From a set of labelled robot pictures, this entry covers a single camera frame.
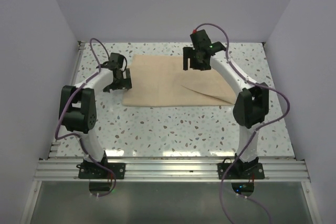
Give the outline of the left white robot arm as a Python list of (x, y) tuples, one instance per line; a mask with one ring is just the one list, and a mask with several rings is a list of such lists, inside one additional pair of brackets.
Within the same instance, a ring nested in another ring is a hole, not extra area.
[(84, 152), (84, 161), (92, 163), (90, 171), (97, 178), (104, 178), (109, 172), (109, 165), (103, 160), (106, 153), (98, 142), (95, 133), (97, 121), (96, 95), (111, 90), (130, 90), (132, 88), (130, 69), (125, 56), (111, 53), (108, 60), (97, 66), (94, 74), (74, 85), (64, 86), (61, 90), (59, 123), (55, 139), (61, 126), (79, 140)]

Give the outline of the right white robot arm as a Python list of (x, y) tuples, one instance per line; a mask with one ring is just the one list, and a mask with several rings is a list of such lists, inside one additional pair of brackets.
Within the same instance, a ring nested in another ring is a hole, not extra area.
[(216, 70), (236, 94), (233, 116), (239, 125), (239, 145), (233, 169), (236, 176), (246, 178), (258, 165), (257, 127), (269, 112), (269, 90), (264, 83), (255, 86), (248, 75), (230, 59), (228, 46), (211, 42), (205, 30), (194, 30), (192, 46), (183, 48), (183, 70)]

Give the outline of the beige cloth wrap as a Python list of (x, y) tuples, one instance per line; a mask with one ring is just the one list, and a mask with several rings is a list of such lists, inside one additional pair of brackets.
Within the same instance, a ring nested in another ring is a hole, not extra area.
[(234, 105), (236, 95), (215, 70), (183, 70), (181, 56), (134, 55), (132, 88), (124, 106), (177, 107)]

